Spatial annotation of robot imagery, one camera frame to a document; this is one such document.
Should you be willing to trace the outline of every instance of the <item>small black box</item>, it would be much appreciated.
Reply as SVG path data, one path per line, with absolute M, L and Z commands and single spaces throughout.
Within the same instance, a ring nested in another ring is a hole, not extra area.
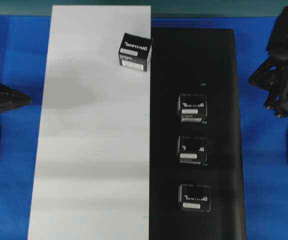
M 181 210 L 210 212 L 211 187 L 182 184 L 178 188 L 178 203 Z
M 200 123 L 208 115 L 205 94 L 180 94 L 177 102 L 177 113 L 181 122 Z
M 180 136 L 177 141 L 177 157 L 181 164 L 208 166 L 207 139 Z
M 118 51 L 119 64 L 146 72 L 152 55 L 153 39 L 124 34 Z

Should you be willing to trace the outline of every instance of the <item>dynamixel logo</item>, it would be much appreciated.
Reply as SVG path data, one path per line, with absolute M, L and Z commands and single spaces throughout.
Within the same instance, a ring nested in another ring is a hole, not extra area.
M 184 198 L 186 200 L 193 200 L 193 201 L 202 201 L 202 202 L 207 202 L 208 201 L 208 197 L 204 196 L 201 198 L 197 198 L 197 197 L 189 197 L 188 195 L 184 195 Z
M 200 104 L 187 104 L 186 102 L 182 103 L 184 108 L 204 108 L 204 103 L 200 103 Z
M 141 49 L 141 50 L 144 50 L 144 51 L 148 50 L 147 46 L 138 46 L 138 45 L 135 45 L 135 44 L 130 44 L 127 41 L 125 41 L 124 43 L 126 44 L 127 47 L 131 47 L 131 48 L 134 48 L 134 49 Z

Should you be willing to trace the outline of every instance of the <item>white board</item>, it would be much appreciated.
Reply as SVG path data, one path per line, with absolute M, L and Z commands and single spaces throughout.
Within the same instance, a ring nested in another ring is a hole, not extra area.
M 148 240 L 150 73 L 119 65 L 150 6 L 54 6 L 30 240 Z

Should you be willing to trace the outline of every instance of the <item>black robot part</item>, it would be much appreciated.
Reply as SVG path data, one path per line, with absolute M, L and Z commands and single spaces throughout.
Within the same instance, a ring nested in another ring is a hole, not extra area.
M 288 6 L 276 19 L 266 50 L 269 57 L 248 80 L 268 91 L 264 107 L 279 118 L 288 117 Z

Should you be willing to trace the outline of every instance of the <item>black box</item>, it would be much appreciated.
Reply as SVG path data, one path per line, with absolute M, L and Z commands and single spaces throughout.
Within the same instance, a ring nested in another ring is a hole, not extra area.
M 207 139 L 180 136 L 177 141 L 177 157 L 181 164 L 208 166 Z
M 180 94 L 177 101 L 177 113 L 181 122 L 200 123 L 208 115 L 205 94 Z
M 182 184 L 178 188 L 178 203 L 181 210 L 210 212 L 211 187 Z
M 146 72 L 152 55 L 153 39 L 124 34 L 118 51 L 119 64 Z

